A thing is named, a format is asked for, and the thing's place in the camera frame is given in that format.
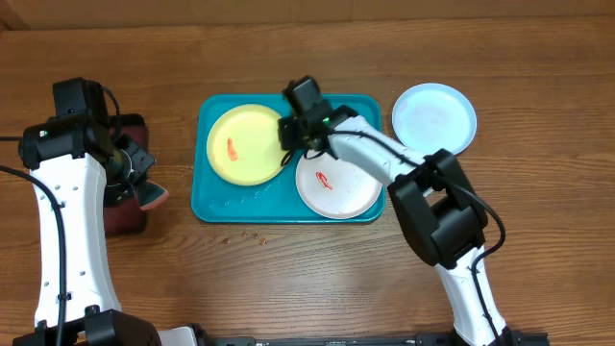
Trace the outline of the light blue plate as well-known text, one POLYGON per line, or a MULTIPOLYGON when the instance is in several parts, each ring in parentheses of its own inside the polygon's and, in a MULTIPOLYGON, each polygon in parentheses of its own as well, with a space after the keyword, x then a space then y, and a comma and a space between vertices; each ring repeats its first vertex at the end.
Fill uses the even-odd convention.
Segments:
POLYGON ((393 131, 406 147, 425 154, 445 149, 461 154, 473 142, 478 119, 470 100, 438 83, 412 86, 396 100, 393 131))

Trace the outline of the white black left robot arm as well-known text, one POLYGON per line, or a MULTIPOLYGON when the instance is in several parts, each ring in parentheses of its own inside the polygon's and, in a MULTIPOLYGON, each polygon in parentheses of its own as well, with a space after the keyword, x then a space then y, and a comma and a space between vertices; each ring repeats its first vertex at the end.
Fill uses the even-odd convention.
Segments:
POLYGON ((154 158, 108 121, 53 117, 19 145, 37 196, 41 287, 35 330, 16 345, 201 345, 192 326, 159 331, 124 313, 109 270, 104 208, 135 196, 154 158))

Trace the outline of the pink green sponge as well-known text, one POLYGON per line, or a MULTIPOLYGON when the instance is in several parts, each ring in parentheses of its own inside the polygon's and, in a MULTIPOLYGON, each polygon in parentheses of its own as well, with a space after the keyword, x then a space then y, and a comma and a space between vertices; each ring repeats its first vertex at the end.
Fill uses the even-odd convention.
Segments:
POLYGON ((152 210, 159 207, 169 196, 167 189, 156 183, 147 181, 136 191, 136 197, 141 210, 152 210))

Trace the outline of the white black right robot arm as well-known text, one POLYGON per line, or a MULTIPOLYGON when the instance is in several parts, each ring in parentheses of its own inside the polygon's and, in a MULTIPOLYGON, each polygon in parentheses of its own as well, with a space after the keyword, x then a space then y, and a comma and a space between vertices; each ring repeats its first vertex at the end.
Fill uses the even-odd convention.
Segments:
POLYGON ((279 120, 289 154, 328 153, 385 185, 410 248, 438 272, 454 315, 455 343, 511 345, 484 260, 484 229, 499 217, 475 193, 456 156, 444 149, 413 152, 372 127, 349 107, 311 110, 279 120))

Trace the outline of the yellow-green plate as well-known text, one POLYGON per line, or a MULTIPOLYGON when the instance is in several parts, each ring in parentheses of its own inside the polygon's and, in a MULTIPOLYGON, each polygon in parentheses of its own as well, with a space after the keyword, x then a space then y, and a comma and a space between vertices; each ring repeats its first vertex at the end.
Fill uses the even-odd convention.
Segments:
POLYGON ((260 185, 282 170, 286 152, 278 135, 281 115, 271 108, 248 104, 226 111, 215 121, 207 140, 213 171, 233 185, 260 185))

